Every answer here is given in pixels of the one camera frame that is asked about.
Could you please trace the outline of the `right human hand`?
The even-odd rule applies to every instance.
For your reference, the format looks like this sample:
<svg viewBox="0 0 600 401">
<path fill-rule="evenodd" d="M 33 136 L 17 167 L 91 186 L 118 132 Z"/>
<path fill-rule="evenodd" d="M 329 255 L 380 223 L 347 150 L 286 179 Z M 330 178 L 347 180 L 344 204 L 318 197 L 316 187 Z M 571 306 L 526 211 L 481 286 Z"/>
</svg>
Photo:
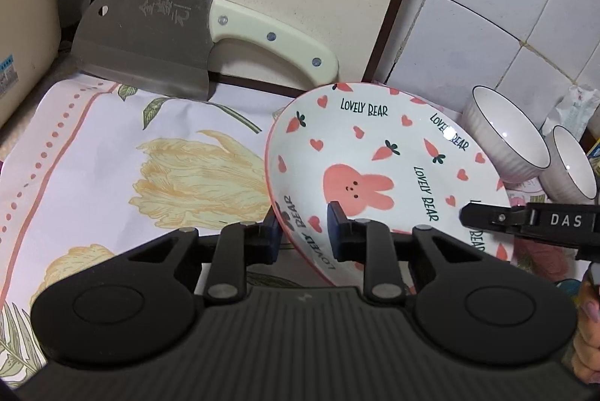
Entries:
<svg viewBox="0 0 600 401">
<path fill-rule="evenodd" d="M 587 271 L 579 291 L 577 333 L 573 340 L 570 366 L 574 375 L 586 384 L 599 383 L 599 295 Z"/>
</svg>

